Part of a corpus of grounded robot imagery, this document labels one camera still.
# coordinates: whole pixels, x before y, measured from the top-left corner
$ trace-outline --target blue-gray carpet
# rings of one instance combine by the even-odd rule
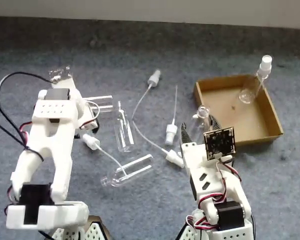
[[[300,240],[300,30],[0,18],[0,79],[14,71],[48,77],[49,70],[70,65],[83,96],[111,94],[131,114],[148,77],[161,69],[162,80],[136,114],[141,131],[160,145],[172,119],[175,84],[180,123],[196,108],[195,81],[253,73],[265,54],[273,56],[267,88],[285,134],[270,145],[240,148],[236,168],[254,212],[257,239]],[[29,121],[39,90],[47,87],[16,76],[3,86],[2,106],[16,123]],[[102,115],[100,121],[97,136],[103,148],[124,162],[111,124]],[[7,126],[1,115],[0,122]],[[68,199],[87,203],[116,240],[174,239],[196,206],[189,179],[146,142],[139,147],[141,154],[153,154],[154,171],[121,188],[103,188],[100,178],[115,165],[75,140]],[[0,240],[41,239],[35,231],[5,227],[6,189],[21,150],[0,131]],[[47,160],[34,177],[46,183],[53,174],[53,163]]]

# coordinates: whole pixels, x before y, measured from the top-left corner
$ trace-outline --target white spray nozzle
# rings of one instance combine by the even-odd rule
[[[181,157],[179,157],[178,154],[172,149],[167,153],[165,159],[167,159],[169,162],[175,165],[178,165],[182,169],[185,167],[184,160]]]
[[[158,85],[159,79],[161,76],[161,71],[159,69],[155,70],[155,72],[149,77],[148,85],[152,87],[156,87]]]
[[[83,134],[82,140],[92,150],[97,150],[100,146],[100,141],[87,133]]]
[[[174,143],[175,135],[177,134],[178,127],[174,124],[166,126],[165,144],[171,146]]]
[[[272,64],[272,57],[269,55],[263,56],[259,66],[258,73],[264,77],[268,76],[271,73],[271,68],[272,68],[271,64]]]

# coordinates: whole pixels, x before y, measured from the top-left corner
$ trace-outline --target clear plastic tube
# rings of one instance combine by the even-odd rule
[[[146,140],[148,143],[150,143],[152,146],[156,147],[157,149],[159,149],[160,151],[164,152],[165,154],[168,154],[168,151],[165,150],[164,148],[160,147],[159,145],[155,144],[153,141],[151,141],[150,139],[148,139],[145,135],[142,134],[142,132],[139,130],[139,128],[137,127],[137,124],[134,121],[134,117],[136,114],[136,111],[140,105],[140,103],[142,102],[142,100],[144,99],[144,97],[147,95],[147,93],[149,92],[149,90],[151,89],[152,84],[149,85],[149,87],[147,88],[147,90],[144,92],[144,94],[142,95],[142,97],[140,98],[140,100],[138,101],[138,103],[136,104],[133,113],[132,113],[132,124],[135,128],[135,130],[138,132],[138,134],[144,139]]]
[[[103,150],[99,145],[96,145],[96,147],[102,152],[104,153],[105,155],[107,155],[110,159],[112,159],[113,161],[116,162],[116,164],[120,167],[122,173],[127,176],[127,173],[124,169],[124,167],[120,164],[120,162],[118,162],[118,160],[116,160],[113,156],[111,156],[109,153],[107,153],[105,150]]]
[[[173,109],[173,119],[172,124],[174,125],[176,122],[176,114],[177,114],[177,99],[178,99],[178,85],[175,85],[175,95],[174,95],[174,109]]]
[[[168,151],[165,150],[164,148],[160,147],[159,145],[155,144],[153,141],[151,141],[150,139],[148,139],[145,135],[142,134],[142,132],[139,130],[139,128],[137,127],[135,121],[132,121],[132,124],[135,128],[135,130],[138,132],[138,134],[140,134],[140,136],[146,140],[148,143],[150,143],[152,146],[156,147],[157,149],[161,150],[162,152],[164,152],[165,154],[168,154]]]

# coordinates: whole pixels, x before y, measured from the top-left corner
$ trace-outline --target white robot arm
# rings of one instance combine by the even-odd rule
[[[206,149],[209,144],[206,136],[215,140],[209,149]],[[253,225],[249,221],[251,207],[238,172],[231,167],[232,155],[223,156],[222,152],[216,151],[219,147],[216,146],[216,141],[223,142],[220,143],[222,145],[229,142],[226,139],[228,137],[233,139],[232,153],[235,153],[233,128],[207,133],[207,145],[197,145],[191,142],[189,136],[186,143],[181,145],[198,209],[187,216],[187,224],[177,239],[184,239],[185,236],[189,237],[186,239],[193,240],[254,239]]]
[[[31,150],[38,152],[43,159],[52,157],[55,166],[53,182],[51,185],[30,184],[43,159],[25,149],[11,175],[17,202],[7,208],[8,229],[77,229],[88,220],[89,209],[85,203],[65,200],[76,130],[97,129],[97,117],[76,89],[69,68],[53,74],[52,88],[39,92],[27,138],[27,146]]]

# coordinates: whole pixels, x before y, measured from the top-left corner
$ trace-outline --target brown cardboard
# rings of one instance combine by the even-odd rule
[[[239,92],[251,75],[215,77],[199,80],[194,86],[197,105],[210,108],[210,113],[223,128],[234,127],[238,146],[270,142],[281,136],[281,127],[274,105],[265,88],[251,104],[239,100]]]

